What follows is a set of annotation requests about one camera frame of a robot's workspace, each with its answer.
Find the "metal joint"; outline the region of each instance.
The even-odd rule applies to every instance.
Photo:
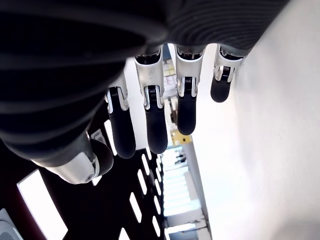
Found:
[[[155,86],[155,94],[156,94],[156,105],[159,109],[162,109],[165,106],[164,98],[160,96],[160,87]],[[149,87],[146,86],[144,88],[144,109],[149,110],[150,109],[150,96],[149,96]]]
[[[140,91],[143,96],[143,105],[146,110],[150,109],[150,98],[148,86],[155,86],[157,106],[159,109],[164,107],[164,70],[163,70],[163,46],[154,53],[160,54],[157,62],[152,64],[142,64],[134,58],[136,72],[138,75]],[[150,55],[140,55],[140,57],[149,57]]]
[[[227,82],[230,83],[244,58],[238,57],[235,59],[228,59],[226,56],[222,55],[226,55],[226,53],[223,49],[220,51],[220,48],[221,46],[218,44],[214,59],[214,78],[217,81],[227,80]]]
[[[115,97],[118,97],[121,109],[123,111],[127,111],[129,109],[129,102],[125,98],[125,95],[123,94],[122,89],[120,87],[117,87],[116,89],[117,89],[117,96],[111,95],[110,88],[108,88],[108,90],[106,92],[105,101],[108,103],[108,113],[109,114],[112,114],[114,111],[112,98],[115,98]]]

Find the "rectangular light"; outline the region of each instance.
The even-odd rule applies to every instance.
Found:
[[[47,240],[62,240],[68,229],[37,169],[17,183],[22,198]]]
[[[156,161],[156,165],[158,166],[159,171],[161,172],[161,165],[160,165],[159,158],[157,158],[155,161]]]
[[[159,162],[161,163],[162,161],[161,161],[161,156],[160,156],[160,154],[157,154],[157,157],[158,157]]]
[[[161,182],[162,182],[162,179],[161,179],[161,175],[160,175],[159,169],[156,168],[156,169],[155,169],[155,172],[156,172],[157,178],[159,179],[159,182],[161,183]]]
[[[133,209],[133,212],[135,214],[135,217],[138,220],[138,223],[141,223],[142,213],[140,211],[137,199],[136,199],[135,194],[133,192],[131,192],[129,200],[130,200],[130,204]]]
[[[148,154],[149,160],[151,160],[152,159],[152,155],[151,155],[151,152],[150,152],[150,148],[147,146],[145,149],[146,149],[146,153]]]
[[[91,182],[92,182],[93,186],[96,186],[101,178],[102,178],[102,175],[101,176],[97,176],[94,179],[92,179]]]
[[[161,208],[160,208],[160,204],[159,204],[157,196],[154,196],[154,205],[155,205],[156,211],[158,212],[158,214],[160,214]]]
[[[146,156],[144,154],[142,154],[141,159],[142,159],[142,163],[143,163],[143,167],[144,167],[145,173],[149,176],[150,169],[149,169],[149,166],[148,166],[148,163],[147,163]]]
[[[157,179],[154,180],[154,183],[155,183],[155,188],[156,188],[156,190],[158,192],[158,195],[160,196],[161,195],[161,189],[160,189],[160,185],[159,185],[158,180]]]
[[[115,143],[114,143],[114,135],[112,133],[111,122],[110,122],[109,119],[107,121],[105,121],[104,127],[105,127],[105,130],[106,130],[106,134],[108,135],[108,139],[109,139],[109,142],[110,142],[110,145],[111,145],[111,149],[112,149],[113,155],[116,156],[117,155],[117,150],[116,150]]]
[[[152,218],[152,224],[153,224],[156,235],[160,237],[160,227],[155,216],[153,216]]]
[[[124,228],[121,228],[119,240],[130,240],[130,238]]]
[[[147,186],[146,186],[146,182],[145,182],[144,176],[142,175],[141,169],[139,169],[139,171],[138,171],[138,179],[139,179],[139,182],[140,182],[140,186],[141,186],[142,192],[143,192],[144,195],[146,195],[147,194]]]

